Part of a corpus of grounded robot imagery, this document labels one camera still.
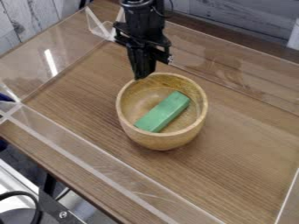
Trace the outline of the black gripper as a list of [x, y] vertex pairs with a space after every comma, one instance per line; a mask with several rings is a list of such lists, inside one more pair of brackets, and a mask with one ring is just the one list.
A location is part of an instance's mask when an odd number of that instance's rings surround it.
[[127, 49], [135, 79], [155, 71], [156, 61], [168, 64], [171, 40], [164, 36], [164, 1], [121, 1], [125, 21], [116, 21], [116, 42]]

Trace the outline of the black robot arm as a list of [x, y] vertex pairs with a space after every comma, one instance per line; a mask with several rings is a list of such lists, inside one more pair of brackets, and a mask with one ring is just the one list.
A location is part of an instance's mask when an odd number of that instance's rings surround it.
[[164, 36], [164, 0], [120, 0], [125, 21], [116, 21], [115, 41], [125, 47], [135, 79], [144, 79], [156, 62], [171, 62], [171, 40]]

